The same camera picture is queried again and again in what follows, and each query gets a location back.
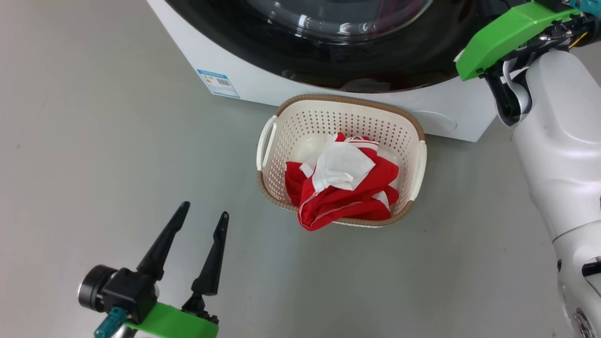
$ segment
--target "basket rim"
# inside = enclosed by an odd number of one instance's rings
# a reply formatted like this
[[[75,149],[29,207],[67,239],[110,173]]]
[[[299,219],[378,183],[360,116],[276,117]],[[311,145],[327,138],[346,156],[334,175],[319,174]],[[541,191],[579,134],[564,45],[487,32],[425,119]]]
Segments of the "basket rim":
[[[411,114],[409,114],[406,110],[394,107],[391,105],[387,105],[385,103],[365,100],[365,99],[357,99],[355,97],[346,97],[339,95],[328,95],[328,94],[303,94],[292,97],[291,99],[286,100],[286,102],[282,103],[281,106],[275,112],[275,116],[279,117],[284,110],[286,110],[293,103],[300,101],[329,101],[329,102],[339,102],[339,103],[350,103],[352,105],[358,106],[366,106],[369,108],[375,108],[379,110],[384,110],[391,112],[393,114],[401,115],[411,122],[411,124],[415,127],[417,131],[417,135],[420,141],[426,140],[426,133],[424,133],[424,129],[422,129],[418,120]]]
[[[364,100],[364,99],[357,99],[354,97],[327,95],[327,94],[298,95],[298,96],[292,97],[291,99],[282,103],[282,105],[279,106],[278,109],[276,110],[275,116],[279,117],[282,114],[282,112],[284,110],[286,110],[286,108],[288,108],[290,105],[292,105],[296,102],[307,101],[307,100],[350,103],[353,105],[366,106],[369,108],[375,108],[375,109],[379,109],[379,110],[383,110],[383,111],[387,111],[387,112],[390,112],[393,114],[400,115],[400,116],[406,118],[409,122],[411,122],[411,124],[414,126],[415,130],[417,131],[418,138],[420,141],[426,140],[426,135],[425,135],[424,130],[422,129],[421,125],[419,124],[417,119],[415,117],[413,117],[411,114],[409,114],[407,111],[405,111],[401,108],[387,105],[385,103],[374,102],[374,101]],[[259,187],[261,188],[263,195],[265,195],[265,197],[271,203],[273,203],[279,207],[282,207],[284,209],[293,211],[293,212],[296,212],[298,210],[298,207],[293,206],[292,204],[282,202],[282,201],[276,199],[274,196],[272,196],[269,193],[269,191],[267,190],[267,187],[265,186],[265,181],[263,179],[263,172],[261,170],[258,170],[257,174],[258,174]],[[347,224],[355,225],[355,226],[366,226],[366,227],[389,226],[390,224],[396,223],[401,218],[403,218],[409,212],[409,210],[411,209],[412,206],[413,206],[413,201],[412,200],[407,201],[407,203],[405,204],[403,209],[397,215],[394,215],[393,217],[388,218],[387,220],[372,221],[372,220],[359,220],[357,218],[340,218],[339,220],[337,220],[337,222],[347,223]]]

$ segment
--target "gray floor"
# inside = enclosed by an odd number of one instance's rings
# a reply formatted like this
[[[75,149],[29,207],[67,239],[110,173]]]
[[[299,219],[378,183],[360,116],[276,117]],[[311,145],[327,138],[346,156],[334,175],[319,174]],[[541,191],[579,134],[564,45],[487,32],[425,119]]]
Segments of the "gray floor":
[[[220,337],[568,336],[554,251],[499,123],[475,144],[428,137],[398,224],[308,233],[256,183],[273,107],[210,95],[144,1],[9,1],[0,46],[4,337],[90,337],[102,316],[77,303],[83,276],[134,268],[183,200],[160,299],[183,304],[229,211],[207,300]],[[580,51],[589,66],[599,46]]]

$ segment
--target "green bracket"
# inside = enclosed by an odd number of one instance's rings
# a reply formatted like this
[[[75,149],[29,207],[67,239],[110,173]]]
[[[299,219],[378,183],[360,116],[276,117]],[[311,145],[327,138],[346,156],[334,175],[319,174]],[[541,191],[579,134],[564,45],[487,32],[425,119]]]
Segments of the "green bracket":
[[[477,78],[495,62],[535,37],[553,21],[571,20],[577,9],[555,13],[536,3],[515,6],[474,35],[457,60],[461,80]]]
[[[219,331],[219,326],[163,303],[156,303],[142,324],[125,325],[158,338],[215,338]]]

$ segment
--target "white washing machine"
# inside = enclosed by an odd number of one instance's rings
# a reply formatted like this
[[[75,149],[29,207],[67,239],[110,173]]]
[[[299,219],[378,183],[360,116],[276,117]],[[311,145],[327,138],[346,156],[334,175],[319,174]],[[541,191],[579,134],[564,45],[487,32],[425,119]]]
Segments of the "white washing machine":
[[[485,80],[462,82],[454,66],[490,16],[475,0],[148,3],[215,95],[273,106],[300,94],[359,97],[472,142],[496,116]]]

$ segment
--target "laundry basket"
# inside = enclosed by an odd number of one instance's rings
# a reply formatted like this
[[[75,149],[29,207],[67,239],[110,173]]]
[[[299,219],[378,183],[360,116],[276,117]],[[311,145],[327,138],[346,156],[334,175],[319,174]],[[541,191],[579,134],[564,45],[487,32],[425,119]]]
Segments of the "laundry basket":
[[[383,221],[341,218],[336,223],[360,227],[383,227],[407,214],[419,193],[426,170],[426,141],[417,120],[406,111],[382,103],[351,97],[310,94],[284,102],[267,121],[257,146],[259,185],[268,200],[290,211],[285,187],[286,162],[302,146],[307,135],[362,136],[387,146],[398,159],[399,174],[394,188],[398,201],[391,218]]]

